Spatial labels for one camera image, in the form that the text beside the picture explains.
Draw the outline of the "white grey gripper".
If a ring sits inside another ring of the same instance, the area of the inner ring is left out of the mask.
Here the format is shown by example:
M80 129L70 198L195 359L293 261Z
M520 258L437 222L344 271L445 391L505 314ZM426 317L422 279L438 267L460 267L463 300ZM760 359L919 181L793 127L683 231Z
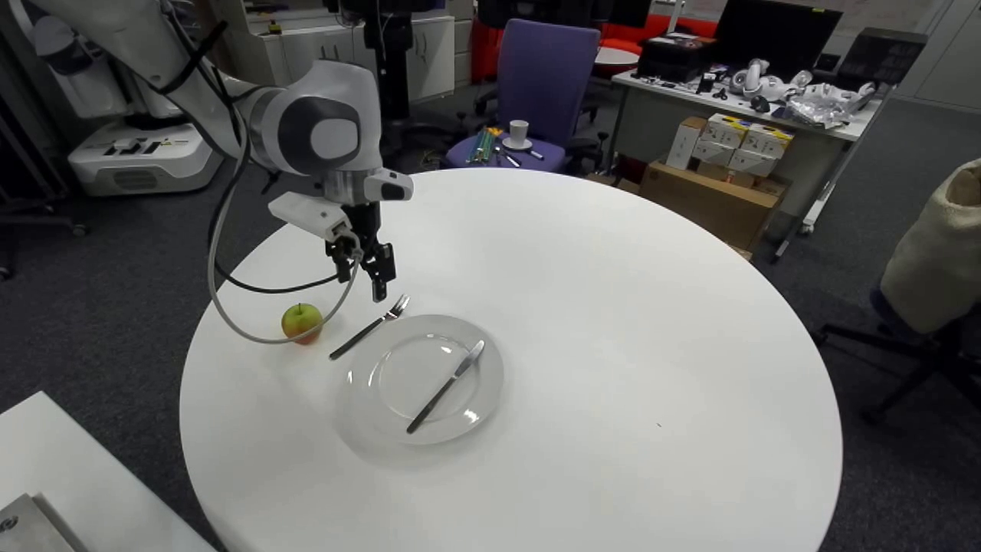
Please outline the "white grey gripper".
M270 204L270 215L324 239L324 255L335 265L335 275L350 282L356 271L356 241L368 244L377 239L382 205L389 198L405 204L410 197L414 178L395 169L337 171L315 194L280 194ZM389 296L389 282L395 279L393 244L368 244L362 255L362 271L371 279L371 298L383 300Z

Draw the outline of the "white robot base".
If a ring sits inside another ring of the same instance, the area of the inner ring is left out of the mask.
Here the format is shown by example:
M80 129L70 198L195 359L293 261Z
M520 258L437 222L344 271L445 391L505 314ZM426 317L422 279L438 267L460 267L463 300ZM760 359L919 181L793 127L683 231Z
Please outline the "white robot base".
M195 194L212 183L223 158L198 127L137 129L104 124L67 158L88 197Z

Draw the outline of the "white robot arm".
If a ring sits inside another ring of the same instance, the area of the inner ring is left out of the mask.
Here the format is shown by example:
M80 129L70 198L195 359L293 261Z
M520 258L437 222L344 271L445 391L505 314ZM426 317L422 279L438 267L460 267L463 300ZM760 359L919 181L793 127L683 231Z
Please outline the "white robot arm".
M270 210L324 241L342 282L366 271L371 298L388 298L395 253L382 239L382 205L410 198L414 181L383 165L383 109L371 72L313 61L295 82L260 86L223 74L163 0L31 4L173 100L215 151L313 181L320 197L285 194Z

